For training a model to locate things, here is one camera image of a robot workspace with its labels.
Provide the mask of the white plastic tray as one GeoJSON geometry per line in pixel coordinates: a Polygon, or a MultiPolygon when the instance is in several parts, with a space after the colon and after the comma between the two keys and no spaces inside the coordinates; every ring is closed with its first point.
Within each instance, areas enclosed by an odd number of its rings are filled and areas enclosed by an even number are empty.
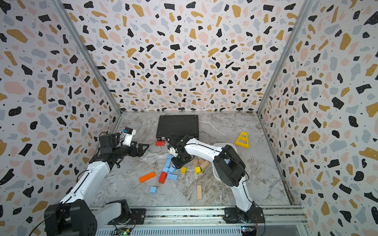
{"type": "Polygon", "coordinates": [[[216,155],[212,165],[215,177],[227,186],[238,187],[245,176],[246,165],[236,147],[229,143],[217,143],[214,146],[216,155]]]}

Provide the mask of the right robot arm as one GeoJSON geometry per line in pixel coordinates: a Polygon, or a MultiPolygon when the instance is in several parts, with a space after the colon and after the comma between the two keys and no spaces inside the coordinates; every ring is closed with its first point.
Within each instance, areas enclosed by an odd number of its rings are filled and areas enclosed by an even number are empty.
{"type": "Polygon", "coordinates": [[[200,157],[209,161],[216,172],[214,176],[231,188],[236,206],[224,209],[223,220],[226,223],[265,223],[262,208],[252,201],[248,192],[246,183],[249,175],[246,165],[231,145],[212,146],[190,135],[169,138],[167,142],[169,153],[173,155],[172,162],[177,169],[184,167],[195,156],[200,157]]]}

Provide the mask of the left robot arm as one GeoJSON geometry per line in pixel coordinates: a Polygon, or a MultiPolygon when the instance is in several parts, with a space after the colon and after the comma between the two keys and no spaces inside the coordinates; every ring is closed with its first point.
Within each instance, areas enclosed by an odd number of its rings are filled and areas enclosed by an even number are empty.
{"type": "Polygon", "coordinates": [[[114,166],[120,167],[126,157],[142,157],[148,144],[133,141],[136,130],[126,127],[119,133],[101,133],[99,146],[77,184],[57,204],[44,212],[43,224],[48,236],[94,236],[98,229],[112,224],[129,224],[133,220],[127,201],[116,200],[91,211],[89,204],[114,166]]]}

